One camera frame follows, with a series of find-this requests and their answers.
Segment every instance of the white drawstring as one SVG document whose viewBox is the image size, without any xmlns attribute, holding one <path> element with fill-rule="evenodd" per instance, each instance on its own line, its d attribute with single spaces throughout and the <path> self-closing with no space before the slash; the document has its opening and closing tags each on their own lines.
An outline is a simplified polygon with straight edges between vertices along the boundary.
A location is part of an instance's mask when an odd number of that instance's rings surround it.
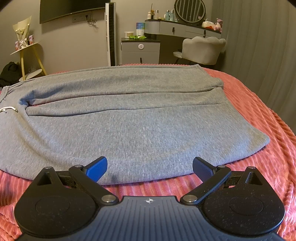
<svg viewBox="0 0 296 241">
<path fill-rule="evenodd" d="M 12 109 L 15 112 L 18 112 L 18 110 L 16 108 L 12 107 L 12 106 L 3 107 L 3 108 L 0 109 L 0 112 L 4 111 L 5 113 L 7 113 L 7 111 L 6 111 L 7 109 Z"/>
</svg>

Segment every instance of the pink stuffed toy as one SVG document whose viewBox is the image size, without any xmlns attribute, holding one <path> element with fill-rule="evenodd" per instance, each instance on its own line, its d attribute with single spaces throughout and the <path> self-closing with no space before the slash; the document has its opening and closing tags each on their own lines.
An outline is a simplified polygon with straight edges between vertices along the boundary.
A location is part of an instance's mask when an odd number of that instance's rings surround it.
<svg viewBox="0 0 296 241">
<path fill-rule="evenodd" d="M 222 25 L 223 25 L 223 20 L 217 18 L 217 23 L 215 23 L 216 26 L 214 27 L 215 31 L 220 31 L 222 33 Z"/>
</svg>

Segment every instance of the crosshair logo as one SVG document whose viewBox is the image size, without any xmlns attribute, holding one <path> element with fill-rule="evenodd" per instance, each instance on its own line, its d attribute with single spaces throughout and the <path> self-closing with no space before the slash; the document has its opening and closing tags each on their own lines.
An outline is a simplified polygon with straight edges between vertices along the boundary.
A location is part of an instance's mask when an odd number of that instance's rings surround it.
<svg viewBox="0 0 296 241">
<path fill-rule="evenodd" d="M 147 203 L 149 203 L 149 204 L 150 204 L 150 203 L 154 202 L 154 200 L 153 200 L 153 199 L 151 199 L 151 198 L 148 198 L 148 199 L 146 199 L 146 200 L 145 200 L 145 202 L 147 202 Z"/>
</svg>

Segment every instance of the wall socket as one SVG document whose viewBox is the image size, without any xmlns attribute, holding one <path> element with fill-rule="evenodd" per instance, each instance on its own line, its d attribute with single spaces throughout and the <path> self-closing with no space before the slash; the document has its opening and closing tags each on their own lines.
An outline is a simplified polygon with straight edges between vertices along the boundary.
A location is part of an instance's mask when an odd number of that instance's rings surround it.
<svg viewBox="0 0 296 241">
<path fill-rule="evenodd" d="M 74 16 L 72 16 L 72 23 L 86 21 L 85 15 L 87 15 L 87 13 L 75 14 Z"/>
</svg>

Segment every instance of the white tower fan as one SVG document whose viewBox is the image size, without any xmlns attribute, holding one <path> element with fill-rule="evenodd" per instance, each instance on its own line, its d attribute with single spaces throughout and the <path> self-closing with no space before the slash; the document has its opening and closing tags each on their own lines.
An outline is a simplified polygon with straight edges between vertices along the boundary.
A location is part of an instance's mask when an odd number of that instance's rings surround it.
<svg viewBox="0 0 296 241">
<path fill-rule="evenodd" d="M 116 3 L 105 5 L 106 44 L 108 66 L 116 66 Z"/>
</svg>

